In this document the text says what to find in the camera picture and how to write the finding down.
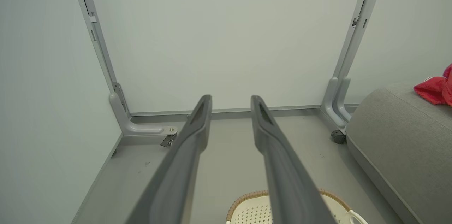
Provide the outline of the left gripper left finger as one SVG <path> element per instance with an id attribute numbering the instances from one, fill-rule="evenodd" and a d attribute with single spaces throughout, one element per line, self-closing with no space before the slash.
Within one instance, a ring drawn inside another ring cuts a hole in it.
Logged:
<path id="1" fill-rule="evenodd" d="M 199 159 L 208 145 L 213 99 L 200 98 L 146 186 L 127 224 L 188 224 Z"/>

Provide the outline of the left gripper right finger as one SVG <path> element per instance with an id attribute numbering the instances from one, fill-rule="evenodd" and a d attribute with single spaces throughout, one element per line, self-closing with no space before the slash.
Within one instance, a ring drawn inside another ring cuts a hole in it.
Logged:
<path id="1" fill-rule="evenodd" d="M 264 100 L 251 97 L 254 142 L 263 155 L 275 224 L 334 224 L 307 170 Z"/>

